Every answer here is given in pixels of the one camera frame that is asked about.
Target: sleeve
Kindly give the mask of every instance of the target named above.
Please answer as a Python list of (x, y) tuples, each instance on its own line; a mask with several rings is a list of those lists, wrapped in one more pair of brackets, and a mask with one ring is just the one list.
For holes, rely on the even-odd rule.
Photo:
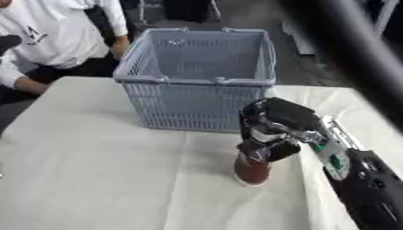
[(59, 3), (64, 7), (79, 10), (90, 9), (98, 5), (105, 11), (115, 36), (128, 34), (120, 0), (59, 0)]
[(8, 58), (7, 53), (0, 57), (0, 84), (13, 89), (15, 81), (25, 74), (18, 71), (17, 66)]

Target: person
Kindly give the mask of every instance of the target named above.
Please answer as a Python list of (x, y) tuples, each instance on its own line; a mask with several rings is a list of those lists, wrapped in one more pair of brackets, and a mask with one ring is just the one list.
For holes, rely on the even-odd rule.
[[(104, 10), (113, 29), (111, 49), (85, 15), (95, 6)], [(64, 75), (112, 76), (130, 44), (119, 0), (0, 0), (1, 34), (18, 35), (22, 44), (13, 51), (39, 65), (23, 74), (3, 58), (3, 103), (35, 98)]]

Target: hand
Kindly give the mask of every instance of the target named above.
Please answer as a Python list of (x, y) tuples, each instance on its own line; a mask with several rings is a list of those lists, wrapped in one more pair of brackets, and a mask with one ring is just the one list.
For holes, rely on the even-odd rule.
[(15, 81), (14, 87), (17, 90), (21, 90), (27, 93), (41, 95), (46, 92), (49, 86), (47, 84), (33, 81), (28, 76), (23, 76)]
[(111, 50), (113, 57), (120, 60), (124, 52), (129, 48), (129, 45), (130, 42), (127, 36), (116, 37)]

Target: table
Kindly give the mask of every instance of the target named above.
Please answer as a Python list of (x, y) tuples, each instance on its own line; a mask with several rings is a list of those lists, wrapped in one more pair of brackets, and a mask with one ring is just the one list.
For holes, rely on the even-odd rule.
[[(275, 91), (319, 114), (339, 114), (365, 146), (403, 169), (398, 149), (384, 149), (401, 136), (354, 90)], [(112, 79), (63, 78), (0, 140), (0, 229), (354, 229), (310, 149), (277, 163), (255, 189), (232, 177), (239, 141), (142, 128)], [(324, 202), (336, 215), (324, 212)]]

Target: printed logo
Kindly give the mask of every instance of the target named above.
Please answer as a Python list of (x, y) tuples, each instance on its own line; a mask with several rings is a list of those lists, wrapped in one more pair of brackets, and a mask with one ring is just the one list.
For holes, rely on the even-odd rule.
[(44, 38), (48, 37), (47, 33), (40, 33), (34, 30), (31, 26), (27, 26), (27, 30), (24, 31), (25, 35), (31, 40), (31, 42), (27, 43), (29, 46), (39, 44)]

